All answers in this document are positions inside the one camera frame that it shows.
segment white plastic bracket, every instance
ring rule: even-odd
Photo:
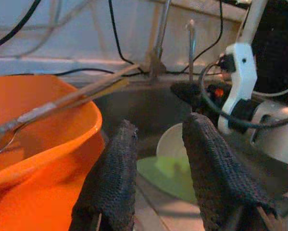
[[[241,100],[251,99],[251,94],[257,81],[256,66],[251,46],[247,43],[235,43],[226,48],[226,54],[234,57],[236,71],[231,74],[232,88],[222,110],[231,114],[236,104]],[[218,128],[224,134],[230,134],[228,120],[220,116]]]

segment orange bowl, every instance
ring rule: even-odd
[[[75,90],[50,75],[0,77],[0,124]],[[101,125],[101,112],[90,102],[27,126],[0,153],[0,189],[71,153]]]

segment metal faucet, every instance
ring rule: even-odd
[[[193,67],[194,67],[193,59],[196,48],[195,22],[193,19],[191,19],[190,22],[187,24],[187,29],[189,30],[189,39],[190,39],[189,53],[188,53],[189,80],[193,82]]]
[[[160,73],[163,73],[166,71],[165,65],[161,62],[161,56],[162,56],[162,51],[163,51],[162,44],[163,44],[163,39],[164,39],[165,29],[166,29],[166,24],[167,24],[167,16],[168,16],[171,1],[172,0],[167,0],[164,5],[161,22],[159,26],[157,42],[156,42],[155,47],[150,53],[149,77],[150,77],[151,82],[157,81],[157,76]]]

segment white wall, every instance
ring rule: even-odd
[[[80,0],[64,0],[61,15],[68,13]],[[32,0],[1,0],[0,26],[14,25],[26,13]],[[47,24],[51,0],[42,0],[28,25]],[[134,62],[148,63],[162,12],[160,3],[149,0],[113,0],[116,26],[124,56]],[[162,61],[170,70],[178,70],[188,61],[188,33],[185,24],[194,19],[197,30],[197,53],[213,43],[220,30],[220,20],[178,7],[169,12],[163,43]],[[235,41],[239,23],[225,20],[221,42],[197,61],[205,65]],[[25,31],[0,47],[0,55],[14,55],[38,43],[46,30]],[[38,51],[21,59],[0,58],[0,74],[21,72],[57,72],[81,66],[120,68],[114,42],[107,0],[92,0],[80,15],[54,31]]]

